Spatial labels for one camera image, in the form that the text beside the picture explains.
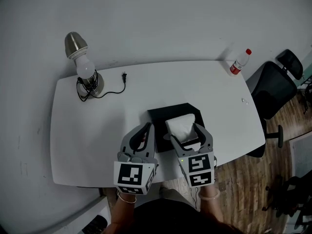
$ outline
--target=person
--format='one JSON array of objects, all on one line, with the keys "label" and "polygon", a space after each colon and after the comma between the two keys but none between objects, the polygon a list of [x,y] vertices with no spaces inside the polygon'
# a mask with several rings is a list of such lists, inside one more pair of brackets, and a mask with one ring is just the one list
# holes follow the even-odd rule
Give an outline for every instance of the person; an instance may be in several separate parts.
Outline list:
[{"label": "person", "polygon": [[[159,198],[150,200],[155,187]],[[220,191],[214,185],[200,187],[198,212],[178,191],[160,188],[160,183],[152,184],[147,195],[137,196],[143,202],[137,201],[135,195],[118,193],[111,224],[104,234],[242,234],[239,229],[223,223],[219,196]]]}]

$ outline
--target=white tissue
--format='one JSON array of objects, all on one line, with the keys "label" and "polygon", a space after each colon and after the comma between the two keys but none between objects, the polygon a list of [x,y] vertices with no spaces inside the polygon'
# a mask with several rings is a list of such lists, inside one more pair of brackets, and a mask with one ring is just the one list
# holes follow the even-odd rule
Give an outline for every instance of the white tissue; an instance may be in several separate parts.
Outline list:
[{"label": "white tissue", "polygon": [[195,115],[188,114],[166,121],[169,135],[174,135],[181,143],[197,138],[193,123]]}]

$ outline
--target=lamp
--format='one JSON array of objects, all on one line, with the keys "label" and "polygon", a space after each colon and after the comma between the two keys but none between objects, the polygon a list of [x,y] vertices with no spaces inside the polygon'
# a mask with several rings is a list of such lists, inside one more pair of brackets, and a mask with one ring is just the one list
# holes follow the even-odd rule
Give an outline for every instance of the lamp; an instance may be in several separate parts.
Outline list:
[{"label": "lamp", "polygon": [[80,99],[98,97],[104,88],[103,77],[95,70],[94,63],[87,58],[87,49],[86,41],[77,32],[70,32],[65,37],[66,56],[77,67],[79,78],[76,85]]}]

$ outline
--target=bottle label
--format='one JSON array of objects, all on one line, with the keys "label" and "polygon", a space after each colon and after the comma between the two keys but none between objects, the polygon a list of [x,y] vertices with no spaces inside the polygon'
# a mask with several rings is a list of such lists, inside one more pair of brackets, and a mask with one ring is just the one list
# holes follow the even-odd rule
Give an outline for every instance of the bottle label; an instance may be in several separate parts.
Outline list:
[{"label": "bottle label", "polygon": [[237,75],[240,70],[242,69],[242,66],[239,65],[239,63],[237,61],[235,61],[233,63],[233,65],[230,67],[230,71],[232,72],[232,74]]}]

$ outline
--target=lamp base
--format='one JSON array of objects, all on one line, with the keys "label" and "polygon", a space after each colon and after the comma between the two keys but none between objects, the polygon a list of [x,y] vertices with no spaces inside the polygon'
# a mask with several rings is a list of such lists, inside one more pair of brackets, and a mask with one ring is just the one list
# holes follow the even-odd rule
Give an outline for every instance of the lamp base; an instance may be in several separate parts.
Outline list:
[{"label": "lamp base", "polygon": [[[93,95],[94,97],[99,97],[100,93],[103,91],[103,88],[104,88],[104,79],[99,73],[94,72],[94,77],[96,77],[96,76],[98,78],[97,88],[95,90],[93,90],[90,94]],[[89,79],[82,79],[82,81],[84,84],[89,83]],[[82,84],[79,84],[77,86],[77,92],[82,99],[86,98],[88,95],[88,92],[83,88]]]}]

